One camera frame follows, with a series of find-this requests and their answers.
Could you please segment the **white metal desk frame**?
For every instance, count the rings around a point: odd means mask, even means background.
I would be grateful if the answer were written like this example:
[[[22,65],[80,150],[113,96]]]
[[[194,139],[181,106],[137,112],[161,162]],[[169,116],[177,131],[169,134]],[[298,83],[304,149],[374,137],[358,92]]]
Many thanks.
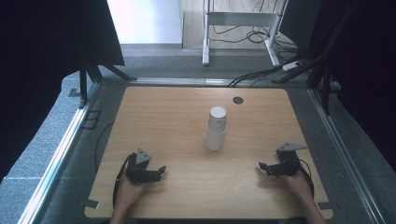
[[[285,8],[289,0],[283,0],[277,13],[263,12],[219,12],[210,9],[211,0],[204,3],[204,26],[205,36],[203,41],[203,65],[209,65],[209,27],[211,25],[219,26],[256,26],[270,28],[270,36],[264,41],[268,55],[273,66],[279,66],[279,60],[276,56],[273,45],[275,37],[279,30]]]

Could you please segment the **white power strip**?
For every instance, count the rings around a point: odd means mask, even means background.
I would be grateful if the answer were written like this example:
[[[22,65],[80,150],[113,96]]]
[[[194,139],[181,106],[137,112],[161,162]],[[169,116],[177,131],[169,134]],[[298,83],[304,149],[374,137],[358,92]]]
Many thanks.
[[[300,65],[302,65],[301,62],[295,61],[295,62],[287,63],[287,64],[283,65],[283,66],[282,66],[282,69],[283,69],[284,71],[289,71],[289,70],[294,69],[294,68],[296,68],[296,67],[298,67],[298,66],[300,66]]]

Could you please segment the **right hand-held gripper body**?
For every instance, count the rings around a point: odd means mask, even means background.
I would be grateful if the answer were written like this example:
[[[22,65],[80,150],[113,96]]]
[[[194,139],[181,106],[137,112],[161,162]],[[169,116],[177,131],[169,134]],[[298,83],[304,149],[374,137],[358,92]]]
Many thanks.
[[[284,143],[276,149],[276,155],[279,159],[279,164],[273,164],[268,166],[268,171],[278,171],[280,175],[295,175],[298,171],[307,175],[307,172],[302,167],[300,159],[297,156],[296,151],[306,149],[306,146]]]

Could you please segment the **aluminium floor rail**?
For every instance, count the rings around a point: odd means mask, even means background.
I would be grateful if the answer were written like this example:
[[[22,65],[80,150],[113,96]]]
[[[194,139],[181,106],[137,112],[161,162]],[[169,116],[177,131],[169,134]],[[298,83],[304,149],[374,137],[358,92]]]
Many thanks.
[[[28,204],[25,206],[17,224],[34,224],[35,218],[48,197],[58,172],[61,170],[68,151],[75,141],[78,130],[81,128],[82,122],[88,114],[88,110],[92,106],[92,98],[95,97],[99,89],[99,84],[92,84],[89,88],[88,102],[82,108],[79,108],[71,119],[60,144],[49,161],[48,167],[40,178],[40,181],[38,182]]]
[[[331,116],[328,115],[325,112],[325,110],[322,108],[318,92],[316,90],[311,90],[311,89],[309,89],[308,92],[332,140],[332,143],[337,151],[337,154],[346,169],[346,172],[352,182],[352,185],[354,186],[354,189],[356,190],[361,200],[362,206],[371,220],[371,223],[388,224],[382,212],[380,211],[380,208],[375,200],[374,195],[368,189],[367,184],[364,181],[361,172],[359,171],[355,162],[352,160],[347,150],[347,146],[345,145],[340,133],[335,127],[335,124],[333,123]]]
[[[162,78],[162,77],[139,77],[131,81],[134,85],[149,86],[228,86],[232,81],[222,78]]]

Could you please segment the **black curtain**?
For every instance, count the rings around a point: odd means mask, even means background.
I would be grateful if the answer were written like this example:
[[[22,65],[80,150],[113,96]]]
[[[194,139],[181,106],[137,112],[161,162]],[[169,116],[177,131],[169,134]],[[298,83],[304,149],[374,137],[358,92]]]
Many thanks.
[[[0,0],[0,183],[84,56],[124,64],[107,0]]]
[[[338,99],[396,172],[396,0],[322,0],[314,36],[355,7],[329,56]]]

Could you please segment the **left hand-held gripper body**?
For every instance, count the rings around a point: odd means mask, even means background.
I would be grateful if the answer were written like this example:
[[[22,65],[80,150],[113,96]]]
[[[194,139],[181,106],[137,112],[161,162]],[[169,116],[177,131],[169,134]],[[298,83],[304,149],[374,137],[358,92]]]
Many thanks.
[[[151,156],[143,148],[139,148],[126,159],[125,175],[134,185],[148,183],[150,175],[160,175],[159,171],[147,169]]]

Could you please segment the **person's right hand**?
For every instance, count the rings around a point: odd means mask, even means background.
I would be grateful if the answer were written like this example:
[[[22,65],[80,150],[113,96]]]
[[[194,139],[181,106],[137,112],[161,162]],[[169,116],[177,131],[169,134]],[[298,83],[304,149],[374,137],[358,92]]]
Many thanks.
[[[280,179],[297,200],[312,200],[310,187],[301,172],[297,172],[292,176],[282,175]]]

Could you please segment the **black metal stand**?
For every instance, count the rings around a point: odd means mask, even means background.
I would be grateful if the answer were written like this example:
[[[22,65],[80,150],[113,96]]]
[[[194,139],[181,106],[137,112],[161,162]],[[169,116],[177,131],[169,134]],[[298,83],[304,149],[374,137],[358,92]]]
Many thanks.
[[[320,104],[321,108],[327,115],[329,112],[329,96],[331,90],[331,75],[329,72],[329,60],[332,53],[333,47],[336,45],[341,33],[345,30],[345,27],[356,8],[357,3],[352,0],[343,0],[341,2],[340,9],[335,14],[335,18],[330,22],[330,25],[322,33],[318,41],[309,48],[316,51],[316,57],[313,58],[309,63],[292,71],[285,77],[274,80],[274,83],[286,83],[291,79],[301,75],[302,73],[312,70],[307,81],[306,86],[310,89],[316,88],[319,83],[322,83],[322,90],[320,92]]]
[[[89,99],[88,99],[88,81],[87,77],[94,83],[99,83],[102,81],[103,76],[100,72],[99,66],[102,65],[107,70],[111,71],[118,77],[121,77],[124,80],[132,80],[135,81],[136,77],[132,77],[122,72],[119,68],[110,63],[105,63],[103,60],[100,60],[98,57],[94,57],[89,55],[86,51],[82,51],[80,53],[80,68],[79,68],[79,90],[80,90],[80,108],[84,108]]]

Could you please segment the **person's left hand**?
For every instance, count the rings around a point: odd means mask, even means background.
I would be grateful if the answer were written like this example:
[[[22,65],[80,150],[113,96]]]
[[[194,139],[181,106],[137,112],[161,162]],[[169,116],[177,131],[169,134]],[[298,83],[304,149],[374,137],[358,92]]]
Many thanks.
[[[134,185],[123,175],[116,197],[116,208],[131,208],[143,194],[146,184]]]

